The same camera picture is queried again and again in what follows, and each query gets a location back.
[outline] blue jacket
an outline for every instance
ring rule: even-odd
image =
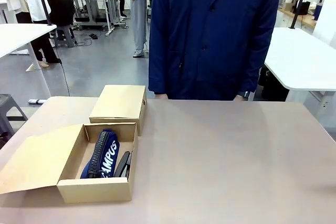
[[[171,99],[255,91],[279,0],[153,0],[149,89]]]

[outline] hand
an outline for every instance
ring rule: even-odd
[[[244,102],[244,97],[241,95],[236,95],[236,97],[233,99],[234,102]]]
[[[168,100],[168,95],[167,94],[156,94],[155,99]]]

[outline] open cardboard box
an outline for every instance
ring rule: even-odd
[[[80,179],[104,129],[112,129],[120,143],[115,168],[124,152],[132,153],[128,179]],[[31,136],[0,172],[0,194],[57,186],[65,203],[131,200],[137,152],[135,123],[80,124]]]
[[[141,136],[146,103],[145,86],[106,85],[90,114],[90,122],[135,122]]]

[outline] person in white lab coat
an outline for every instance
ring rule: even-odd
[[[131,19],[135,42],[133,58],[144,56],[143,47],[146,40],[147,0],[131,0]]]
[[[14,11],[18,23],[46,23],[46,15],[41,0],[7,0],[8,10]],[[48,63],[59,63],[49,41],[49,34],[43,35],[32,42],[32,47],[41,67],[48,67],[43,62],[42,49]]]

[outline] chair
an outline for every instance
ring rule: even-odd
[[[7,116],[7,113],[11,108],[16,107],[21,113],[21,116]],[[10,94],[0,94],[0,135],[6,134],[7,139],[10,139],[14,135],[14,130],[10,125],[10,121],[27,121],[25,113],[14,101]]]
[[[67,45],[69,48],[72,48],[77,44],[74,32],[71,29],[71,26],[58,26],[56,28],[56,33],[54,35],[55,45]]]

